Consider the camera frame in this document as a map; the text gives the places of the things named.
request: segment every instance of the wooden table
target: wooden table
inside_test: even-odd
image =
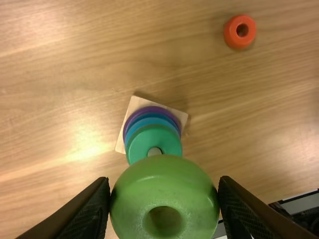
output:
[[[184,156],[266,203],[319,186],[319,1],[0,2],[0,238],[51,215],[99,176],[132,94],[191,115]],[[252,16],[229,49],[223,24]],[[111,224],[107,238],[116,239]]]

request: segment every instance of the square wooden base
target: square wooden base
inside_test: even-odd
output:
[[[126,120],[128,119],[128,117],[132,113],[134,113],[138,109],[146,107],[146,106],[160,106],[160,107],[163,107],[163,108],[169,110],[170,112],[172,112],[179,119],[180,124],[181,124],[181,131],[183,132],[185,125],[186,125],[186,122],[187,122],[187,119],[188,119],[187,113],[172,109],[172,108],[167,107],[167,106],[163,106],[161,104],[143,99],[141,97],[132,96],[130,103],[129,103],[129,106],[128,106],[128,109],[126,111],[124,120],[123,120],[123,124],[122,124],[121,130],[120,130],[118,140],[117,140],[116,145],[115,145],[116,152],[125,154],[125,147],[124,147],[124,141],[123,141],[123,128],[124,128],[124,124],[125,124]]]

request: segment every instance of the orange stacking ring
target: orange stacking ring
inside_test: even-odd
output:
[[[256,36],[256,24],[246,15],[235,16],[224,27],[224,39],[227,45],[234,49],[249,46]]]

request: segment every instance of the purple ring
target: purple ring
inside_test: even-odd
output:
[[[133,114],[131,114],[128,119],[126,120],[125,124],[124,124],[124,128],[123,128],[123,135],[126,134],[127,129],[129,127],[129,125],[131,124],[131,122],[133,122],[137,117],[139,117],[142,114],[145,113],[150,113],[150,112],[154,112],[154,113],[158,113],[158,114],[162,114],[165,115],[167,117],[169,117],[172,121],[174,121],[174,123],[177,125],[179,132],[181,132],[181,126],[180,126],[180,122],[177,119],[177,117],[175,115],[173,115],[173,113],[171,113],[170,111],[168,111],[167,109],[164,109],[162,107],[158,107],[158,106],[147,106],[147,107],[143,107],[137,111],[135,111]]]

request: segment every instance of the lime green ring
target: lime green ring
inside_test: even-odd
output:
[[[150,124],[137,130],[126,146],[126,157],[131,165],[146,158],[149,149],[158,147],[163,154],[182,156],[179,136],[161,124]]]
[[[151,214],[161,208],[170,210]],[[195,163],[173,155],[152,156],[119,177],[110,216],[120,239],[211,239],[219,218],[217,191]]]

